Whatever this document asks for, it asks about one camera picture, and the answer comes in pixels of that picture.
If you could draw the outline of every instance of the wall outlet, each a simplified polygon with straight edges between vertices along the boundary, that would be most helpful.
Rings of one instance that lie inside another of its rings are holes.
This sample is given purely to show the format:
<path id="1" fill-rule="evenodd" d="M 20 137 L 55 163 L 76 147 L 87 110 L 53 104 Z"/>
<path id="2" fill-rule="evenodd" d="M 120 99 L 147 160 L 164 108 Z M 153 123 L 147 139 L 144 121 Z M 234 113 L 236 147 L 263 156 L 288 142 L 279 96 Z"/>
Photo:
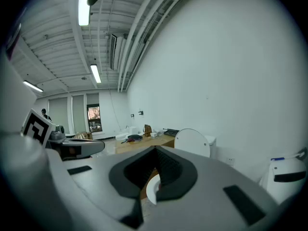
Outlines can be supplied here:
<path id="1" fill-rule="evenodd" d="M 227 158 L 226 159 L 226 164 L 233 166 L 235 162 L 235 158 Z"/>

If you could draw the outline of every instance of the white chair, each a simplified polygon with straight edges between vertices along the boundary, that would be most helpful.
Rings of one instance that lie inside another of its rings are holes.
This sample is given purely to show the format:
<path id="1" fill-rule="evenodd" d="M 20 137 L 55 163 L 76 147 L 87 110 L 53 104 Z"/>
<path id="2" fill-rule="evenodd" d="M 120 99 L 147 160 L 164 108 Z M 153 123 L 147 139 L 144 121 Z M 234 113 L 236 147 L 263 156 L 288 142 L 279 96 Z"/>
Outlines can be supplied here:
<path id="1" fill-rule="evenodd" d="M 210 145 L 204 135 L 191 128 L 182 129 L 175 136 L 174 148 L 210 157 Z"/>

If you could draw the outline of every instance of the fluorescent light fixture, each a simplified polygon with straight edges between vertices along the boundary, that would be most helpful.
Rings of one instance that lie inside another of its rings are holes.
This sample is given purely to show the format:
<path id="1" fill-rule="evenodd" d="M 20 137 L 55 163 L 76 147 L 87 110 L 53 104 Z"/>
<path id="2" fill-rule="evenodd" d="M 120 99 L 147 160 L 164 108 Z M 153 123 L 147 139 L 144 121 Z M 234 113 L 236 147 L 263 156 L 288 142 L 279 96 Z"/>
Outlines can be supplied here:
<path id="1" fill-rule="evenodd" d="M 87 0 L 78 1 L 78 24 L 79 26 L 87 26 L 90 20 L 90 6 Z"/>
<path id="2" fill-rule="evenodd" d="M 101 78 L 100 78 L 100 74 L 98 73 L 98 70 L 97 70 L 97 65 L 91 64 L 91 69 L 92 69 L 92 73 L 94 75 L 96 82 L 101 83 Z"/>
<path id="3" fill-rule="evenodd" d="M 25 85 L 27 85 L 27 86 L 29 86 L 29 87 L 31 87 L 31 88 L 33 88 L 33 89 L 35 89 L 35 90 L 38 90 L 38 91 L 40 91 L 40 92 L 43 92 L 43 90 L 41 89 L 41 88 L 38 88 L 38 87 L 36 87 L 35 85 L 32 85 L 30 82 L 28 82 L 28 81 L 24 81 L 24 84 Z"/>

